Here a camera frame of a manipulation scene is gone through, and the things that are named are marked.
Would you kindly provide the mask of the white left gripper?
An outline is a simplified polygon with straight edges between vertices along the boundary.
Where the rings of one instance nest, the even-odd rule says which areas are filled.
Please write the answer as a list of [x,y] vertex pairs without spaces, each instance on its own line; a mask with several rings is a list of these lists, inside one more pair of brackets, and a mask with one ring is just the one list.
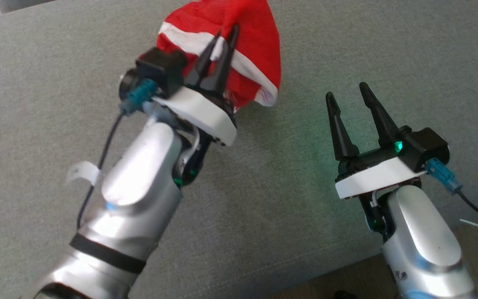
[[209,74],[212,63],[211,55],[221,36],[221,30],[205,46],[185,77],[187,87],[180,87],[168,99],[158,96],[152,97],[154,101],[166,106],[176,115],[203,130],[225,146],[231,146],[237,137],[237,128],[230,116],[201,93],[190,88],[201,87],[204,91],[214,95],[222,96],[224,94],[238,35],[239,25],[235,24],[222,43],[220,57],[215,62],[211,74]]

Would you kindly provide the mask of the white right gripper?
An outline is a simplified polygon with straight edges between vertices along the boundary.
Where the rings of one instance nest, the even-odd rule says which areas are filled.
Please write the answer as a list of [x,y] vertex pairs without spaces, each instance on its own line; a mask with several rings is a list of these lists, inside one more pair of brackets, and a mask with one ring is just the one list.
[[399,128],[367,83],[360,83],[360,92],[372,114],[381,147],[363,154],[351,142],[333,93],[326,94],[334,158],[339,162],[335,189],[340,199],[385,189],[425,173],[412,170],[398,157],[403,148],[401,143],[395,143]]

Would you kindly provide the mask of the red shorts with white stripe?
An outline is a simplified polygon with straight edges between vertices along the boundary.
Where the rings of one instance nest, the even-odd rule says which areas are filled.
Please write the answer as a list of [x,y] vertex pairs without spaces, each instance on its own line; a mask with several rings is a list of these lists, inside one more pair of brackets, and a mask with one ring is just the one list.
[[221,33],[211,55],[220,57],[224,40],[237,25],[239,34],[224,96],[235,110],[252,102],[273,106],[281,83],[280,38],[268,0],[195,0],[163,21],[156,45],[165,52],[186,53],[188,68]]

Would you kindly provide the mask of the grey fabric ottoman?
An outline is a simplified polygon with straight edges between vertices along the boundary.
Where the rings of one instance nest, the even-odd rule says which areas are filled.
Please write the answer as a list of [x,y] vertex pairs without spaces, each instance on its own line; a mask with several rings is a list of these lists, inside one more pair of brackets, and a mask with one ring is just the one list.
[[[61,257],[118,113],[118,82],[188,0],[55,0],[0,16],[0,299]],[[212,145],[130,299],[256,298],[366,259],[357,199],[339,199],[326,103],[377,147],[366,82],[397,125],[430,127],[478,206],[478,0],[268,0],[280,36],[277,103],[237,114]]]

